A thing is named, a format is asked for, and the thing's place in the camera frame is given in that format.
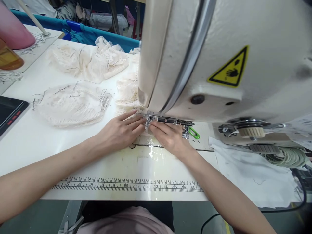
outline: right hand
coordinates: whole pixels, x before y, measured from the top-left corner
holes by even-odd
[[[180,125],[153,121],[150,123],[149,129],[161,145],[180,160],[195,150],[187,139],[182,138],[182,126]]]

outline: forearm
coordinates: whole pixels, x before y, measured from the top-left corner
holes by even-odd
[[[232,226],[248,233],[275,233],[255,204],[195,150],[183,157],[209,201]]]
[[[0,177],[0,223],[42,197],[56,183],[99,155],[88,141]]]

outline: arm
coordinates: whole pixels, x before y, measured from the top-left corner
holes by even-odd
[[[248,234],[276,234],[255,204],[181,137],[181,127],[152,122],[150,130],[162,146],[186,165],[209,201],[229,224]]]
[[[14,217],[51,187],[83,166],[128,147],[144,131],[144,119],[135,111],[111,121],[94,137],[49,158],[0,177],[0,223]]]

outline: green clip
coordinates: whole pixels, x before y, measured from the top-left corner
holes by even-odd
[[[192,137],[194,137],[195,139],[199,139],[200,138],[200,135],[193,129],[193,128],[189,128],[189,131],[188,131],[191,135],[192,135]]]

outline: hand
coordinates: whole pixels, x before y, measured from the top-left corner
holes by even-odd
[[[101,156],[130,146],[144,132],[145,119],[142,119],[142,116],[137,115],[127,119],[135,113],[136,110],[111,119],[98,134],[92,137]]]
[[[180,160],[195,150],[187,139],[182,138],[182,126],[153,121],[149,129],[161,145]]]

